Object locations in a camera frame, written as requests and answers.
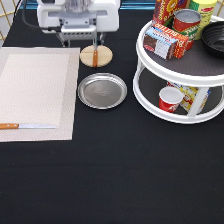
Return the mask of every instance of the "kitchen knife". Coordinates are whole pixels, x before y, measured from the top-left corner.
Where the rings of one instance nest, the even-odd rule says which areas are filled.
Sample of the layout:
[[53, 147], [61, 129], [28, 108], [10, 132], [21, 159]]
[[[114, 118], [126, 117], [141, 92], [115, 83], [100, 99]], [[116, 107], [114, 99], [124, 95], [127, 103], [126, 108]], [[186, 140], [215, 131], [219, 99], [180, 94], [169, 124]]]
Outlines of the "kitchen knife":
[[49, 124], [0, 124], [0, 129], [53, 129], [57, 126]]

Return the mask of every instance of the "white shelf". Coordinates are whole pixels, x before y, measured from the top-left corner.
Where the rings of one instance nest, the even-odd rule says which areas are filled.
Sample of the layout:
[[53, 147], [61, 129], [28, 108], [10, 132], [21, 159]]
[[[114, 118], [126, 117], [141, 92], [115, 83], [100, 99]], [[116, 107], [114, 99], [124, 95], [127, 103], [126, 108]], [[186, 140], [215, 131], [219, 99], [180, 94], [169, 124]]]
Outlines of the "white shelf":
[[[222, 21], [223, 19], [213, 16], [212, 22], [215, 21]], [[224, 85], [224, 74], [219, 74], [216, 76], [192, 76], [192, 75], [186, 75], [179, 72], [175, 72], [172, 70], [169, 70], [157, 62], [155, 62], [149, 55], [145, 52], [143, 48], [143, 38], [145, 35], [146, 30], [151, 26], [152, 22], [150, 21], [147, 23], [142, 30], [139, 33], [137, 44], [136, 44], [136, 50], [138, 57], [141, 61], [141, 63], [150, 71], [152, 71], [155, 75], [171, 81], [171, 82], [177, 82], [186, 86], [197, 86], [197, 87], [212, 87], [212, 86], [222, 86]]]
[[[213, 16], [211, 21], [221, 21], [223, 19]], [[213, 76], [195, 76], [189, 74], [183, 74], [180, 72], [172, 71], [158, 64], [153, 60], [143, 48], [143, 38], [146, 30], [151, 26], [152, 22], [147, 23], [139, 33], [139, 37], [136, 44], [136, 50], [138, 54], [138, 66], [133, 80], [133, 91], [138, 102], [149, 112], [157, 117], [164, 120], [182, 123], [182, 124], [194, 124], [210, 120], [217, 116], [224, 108], [224, 91], [223, 87], [220, 96], [219, 103], [212, 108], [210, 111], [197, 115], [197, 111], [203, 101], [205, 94], [209, 87], [217, 87], [224, 85], [224, 74], [213, 75]], [[139, 88], [139, 77], [144, 69], [149, 70], [154, 75], [175, 83], [179, 83], [186, 86], [200, 87], [198, 94], [194, 100], [193, 105], [187, 115], [180, 115], [175, 113], [168, 113], [161, 110], [158, 106], [149, 102], [146, 97], [142, 94]]]

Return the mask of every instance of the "knife handle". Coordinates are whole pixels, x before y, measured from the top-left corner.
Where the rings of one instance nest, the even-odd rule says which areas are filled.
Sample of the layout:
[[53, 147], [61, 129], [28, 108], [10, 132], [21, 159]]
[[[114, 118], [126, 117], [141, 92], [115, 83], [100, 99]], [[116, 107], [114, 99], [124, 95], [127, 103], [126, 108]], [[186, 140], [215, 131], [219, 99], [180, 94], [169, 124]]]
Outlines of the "knife handle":
[[93, 68], [96, 68], [98, 64], [98, 52], [94, 50], [93, 52]]
[[0, 129], [18, 129], [19, 124], [0, 124]]

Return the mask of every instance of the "tin can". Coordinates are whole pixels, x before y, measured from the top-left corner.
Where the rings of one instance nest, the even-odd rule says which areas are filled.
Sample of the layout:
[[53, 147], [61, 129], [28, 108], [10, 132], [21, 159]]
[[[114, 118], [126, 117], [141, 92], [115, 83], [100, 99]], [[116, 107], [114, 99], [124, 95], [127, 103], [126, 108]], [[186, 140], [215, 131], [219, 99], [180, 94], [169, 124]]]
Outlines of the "tin can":
[[192, 9], [182, 9], [175, 13], [173, 30], [189, 37], [186, 50], [191, 49], [200, 22], [201, 14]]
[[216, 3], [217, 0], [191, 0], [189, 8], [199, 12], [202, 16], [195, 40], [201, 39], [201, 31], [209, 24]]

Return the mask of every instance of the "black bowl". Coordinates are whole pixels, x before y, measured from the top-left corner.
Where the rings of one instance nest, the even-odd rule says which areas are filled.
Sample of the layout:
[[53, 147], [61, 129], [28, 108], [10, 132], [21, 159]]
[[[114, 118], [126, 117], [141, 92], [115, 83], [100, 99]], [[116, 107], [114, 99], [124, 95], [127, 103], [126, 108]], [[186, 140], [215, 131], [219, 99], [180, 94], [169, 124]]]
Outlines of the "black bowl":
[[224, 21], [207, 25], [201, 33], [204, 48], [212, 55], [224, 58]]

